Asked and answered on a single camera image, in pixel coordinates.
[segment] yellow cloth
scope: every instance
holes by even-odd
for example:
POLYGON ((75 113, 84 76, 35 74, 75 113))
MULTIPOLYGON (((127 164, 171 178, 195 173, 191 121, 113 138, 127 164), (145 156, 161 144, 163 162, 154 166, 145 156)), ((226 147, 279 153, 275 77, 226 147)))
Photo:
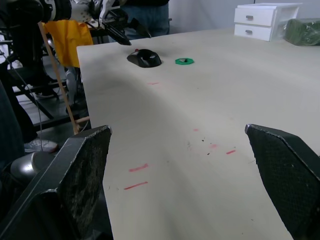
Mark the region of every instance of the yellow cloth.
POLYGON ((79 68, 77 46, 93 45, 88 26, 75 20, 49 21, 44 30, 53 37, 55 52, 65 67, 79 68))

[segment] wooden table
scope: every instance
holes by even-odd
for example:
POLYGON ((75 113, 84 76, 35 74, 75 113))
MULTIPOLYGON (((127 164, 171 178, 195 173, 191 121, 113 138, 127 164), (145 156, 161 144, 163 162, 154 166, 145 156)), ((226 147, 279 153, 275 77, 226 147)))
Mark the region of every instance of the wooden table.
POLYGON ((319 47, 209 30, 78 56, 91 124, 113 130, 103 187, 115 240, 292 239, 244 131, 281 129, 320 153, 319 47), (128 62, 135 49, 163 64, 128 62))

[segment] red mark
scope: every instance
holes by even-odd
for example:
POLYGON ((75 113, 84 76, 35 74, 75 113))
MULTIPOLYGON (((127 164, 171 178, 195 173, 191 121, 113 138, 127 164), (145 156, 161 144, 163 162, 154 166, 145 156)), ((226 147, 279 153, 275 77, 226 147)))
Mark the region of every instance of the red mark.
POLYGON ((124 190, 133 189, 133 188, 135 188, 135 187, 138 187, 138 186, 140 186, 140 185, 147 184, 147 183, 148 183, 147 181, 141 182, 141 183, 138 183, 138 184, 133 185, 133 186, 128 186, 128 187, 124 188, 124 190))
POLYGON ((217 144, 211 144, 209 148, 211 148, 211 149, 215 149, 216 147, 218 147, 218 145, 217 145, 217 144))
POLYGON ((233 154, 236 150, 228 151, 225 154, 233 154))
POLYGON ((141 169, 145 169, 145 168, 147 168, 147 167, 149 167, 148 163, 146 163, 146 164, 145 164, 145 165, 143 165, 143 166, 137 167, 137 168, 129 169, 129 172, 139 171, 139 170, 141 170, 141 169))

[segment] gray floor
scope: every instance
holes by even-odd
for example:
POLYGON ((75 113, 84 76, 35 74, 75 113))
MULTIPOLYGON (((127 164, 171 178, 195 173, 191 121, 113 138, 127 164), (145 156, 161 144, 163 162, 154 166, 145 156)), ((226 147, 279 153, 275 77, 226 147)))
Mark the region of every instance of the gray floor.
MULTIPOLYGON (((56 79, 56 75, 51 66, 49 57, 44 57, 43 64, 47 74, 53 79, 56 79)), ((59 73, 60 73, 61 79, 66 78, 64 68, 60 65, 59 65, 59 73)), ((54 117, 66 116, 67 115, 66 106, 63 101, 61 92, 59 91, 59 88, 56 88, 55 91, 59 92, 58 94, 59 100, 57 100, 56 98, 49 98, 49 99, 37 98, 37 99, 54 117)), ((32 122, 34 124, 39 123, 40 122, 39 112, 36 105, 34 105, 25 95, 20 95, 17 98, 21 106, 25 109, 25 111, 30 116, 32 122)), ((44 115, 41 111, 40 111, 40 116, 41 116, 41 121, 48 120, 47 116, 44 115)), ((42 139, 54 141, 59 144, 60 148, 63 146, 63 144, 69 137, 73 136, 73 134, 74 134, 73 128, 70 122, 56 126, 56 127, 52 127, 49 129, 45 129, 42 131, 42 134, 38 132, 38 135, 39 136, 41 135, 42 139)))

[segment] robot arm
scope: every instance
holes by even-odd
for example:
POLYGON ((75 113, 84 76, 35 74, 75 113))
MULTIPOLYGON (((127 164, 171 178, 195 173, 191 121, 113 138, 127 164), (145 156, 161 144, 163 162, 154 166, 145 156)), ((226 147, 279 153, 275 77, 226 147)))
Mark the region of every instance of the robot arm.
POLYGON ((6 0, 10 18, 17 24, 95 19, 107 34, 122 45, 131 45, 125 28, 132 28, 143 37, 151 38, 148 30, 135 18, 128 23, 128 14, 120 6, 127 0, 6 0))

